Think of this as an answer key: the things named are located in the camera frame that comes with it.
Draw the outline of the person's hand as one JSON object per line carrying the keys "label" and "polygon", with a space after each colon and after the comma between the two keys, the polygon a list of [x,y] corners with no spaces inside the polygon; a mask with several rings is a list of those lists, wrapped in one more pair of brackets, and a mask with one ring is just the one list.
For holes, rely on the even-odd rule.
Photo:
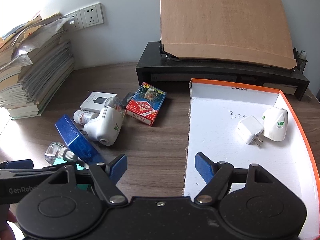
{"label": "person's hand", "polygon": [[6,222],[4,224],[4,229],[1,230],[1,240],[15,240],[16,239],[15,234],[12,228],[10,227],[10,225],[8,224],[8,222],[16,223],[17,222],[16,216],[10,210],[5,212],[5,214],[6,214]]}

